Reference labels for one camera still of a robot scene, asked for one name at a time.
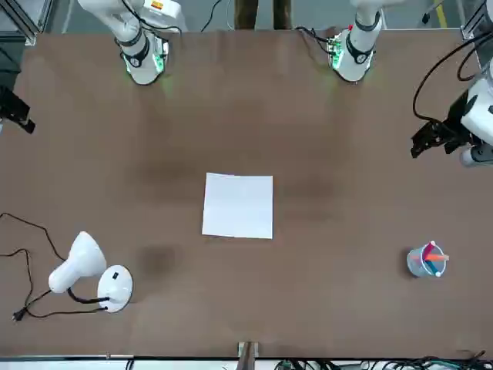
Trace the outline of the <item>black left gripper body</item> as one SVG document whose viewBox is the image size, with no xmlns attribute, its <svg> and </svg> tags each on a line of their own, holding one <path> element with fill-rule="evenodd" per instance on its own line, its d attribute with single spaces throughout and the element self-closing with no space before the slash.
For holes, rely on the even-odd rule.
<svg viewBox="0 0 493 370">
<path fill-rule="evenodd" d="M 461 118 L 468 111 L 468 91 L 463 92 L 448 110 L 448 116 L 444 124 L 448 128 L 450 137 L 444 145 L 446 154 L 453 153 L 457 148 L 474 144 L 475 139 L 471 133 L 461 124 Z"/>
</svg>

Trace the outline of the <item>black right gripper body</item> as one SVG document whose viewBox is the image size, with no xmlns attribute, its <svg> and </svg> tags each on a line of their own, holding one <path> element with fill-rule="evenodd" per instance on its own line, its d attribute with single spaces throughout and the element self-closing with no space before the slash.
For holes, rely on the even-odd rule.
<svg viewBox="0 0 493 370">
<path fill-rule="evenodd" d="M 29 106 L 8 87 L 1 86 L 1 118 L 27 120 Z"/>
</svg>

